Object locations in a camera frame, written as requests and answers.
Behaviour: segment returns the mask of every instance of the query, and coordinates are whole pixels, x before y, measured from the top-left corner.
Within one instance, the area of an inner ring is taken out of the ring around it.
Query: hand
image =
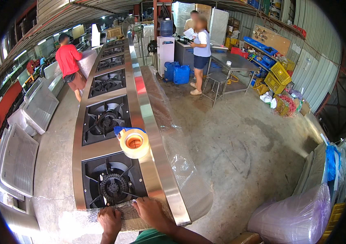
[[[122,213],[112,207],[106,207],[98,213],[97,221],[104,230],[101,243],[114,243],[122,229]]]
[[[139,214],[139,217],[148,223],[151,227],[164,234],[171,234],[177,228],[162,211],[162,204],[154,199],[144,197],[136,199],[132,204]]]

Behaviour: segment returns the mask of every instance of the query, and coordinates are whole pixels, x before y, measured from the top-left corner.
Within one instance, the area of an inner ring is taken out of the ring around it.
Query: green shirt
[[[158,232],[156,229],[145,230],[139,234],[134,242],[131,244],[177,244],[167,235]]]

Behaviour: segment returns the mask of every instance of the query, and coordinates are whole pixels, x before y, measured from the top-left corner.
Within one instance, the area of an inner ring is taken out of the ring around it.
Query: stainless steel stove
[[[117,206],[152,196],[169,204],[176,224],[191,223],[150,107],[132,40],[109,42],[99,50],[83,94],[73,144],[77,209]],[[113,132],[115,126],[145,130],[152,152],[139,159],[128,158]],[[138,217],[123,221],[128,230],[144,226]]]

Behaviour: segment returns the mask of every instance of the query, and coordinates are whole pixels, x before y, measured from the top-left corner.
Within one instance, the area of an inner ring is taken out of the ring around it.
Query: pegboard
[[[289,39],[261,25],[254,25],[252,38],[266,46],[273,47],[283,55],[287,55],[291,43]]]

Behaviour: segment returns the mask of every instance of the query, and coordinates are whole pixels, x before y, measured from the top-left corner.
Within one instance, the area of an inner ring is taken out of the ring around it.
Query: denim shorts
[[[198,70],[202,70],[209,60],[210,57],[201,57],[194,55],[193,66]]]

